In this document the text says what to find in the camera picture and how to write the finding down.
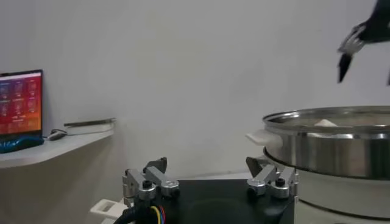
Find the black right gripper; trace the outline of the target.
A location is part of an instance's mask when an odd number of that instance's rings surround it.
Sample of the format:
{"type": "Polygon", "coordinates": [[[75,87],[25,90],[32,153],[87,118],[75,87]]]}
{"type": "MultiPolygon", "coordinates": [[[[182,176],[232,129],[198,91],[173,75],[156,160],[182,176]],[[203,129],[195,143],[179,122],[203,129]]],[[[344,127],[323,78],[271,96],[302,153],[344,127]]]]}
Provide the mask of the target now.
{"type": "MultiPolygon", "coordinates": [[[[364,43],[387,41],[389,41],[389,0],[377,0],[368,20],[355,26],[338,48],[341,54],[338,63],[338,83],[344,80],[353,56],[363,48],[364,43]]],[[[390,72],[387,85],[390,86],[390,72]]]]}

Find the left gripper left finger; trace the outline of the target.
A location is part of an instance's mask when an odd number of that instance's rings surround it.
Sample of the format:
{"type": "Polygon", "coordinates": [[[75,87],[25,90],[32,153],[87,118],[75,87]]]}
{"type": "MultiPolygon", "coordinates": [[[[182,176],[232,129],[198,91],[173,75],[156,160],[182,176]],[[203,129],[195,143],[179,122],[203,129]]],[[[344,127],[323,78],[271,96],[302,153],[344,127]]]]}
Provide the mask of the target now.
{"type": "Polygon", "coordinates": [[[138,201],[152,201],[158,196],[176,199],[180,196],[178,180],[165,175],[168,166],[167,157],[149,161],[142,171],[127,169],[122,176],[124,204],[131,207],[138,201]]]}

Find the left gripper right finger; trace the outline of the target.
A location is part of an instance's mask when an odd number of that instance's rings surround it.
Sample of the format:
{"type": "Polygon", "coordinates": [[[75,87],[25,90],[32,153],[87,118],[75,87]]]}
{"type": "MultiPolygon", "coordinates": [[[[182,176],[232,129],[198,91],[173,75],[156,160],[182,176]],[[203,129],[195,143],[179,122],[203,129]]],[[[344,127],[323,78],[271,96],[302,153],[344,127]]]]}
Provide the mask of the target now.
{"type": "Polygon", "coordinates": [[[246,164],[252,175],[247,180],[247,194],[255,199],[267,192],[277,199],[297,197],[298,173],[293,167],[279,169],[265,157],[247,157],[246,164]]]}

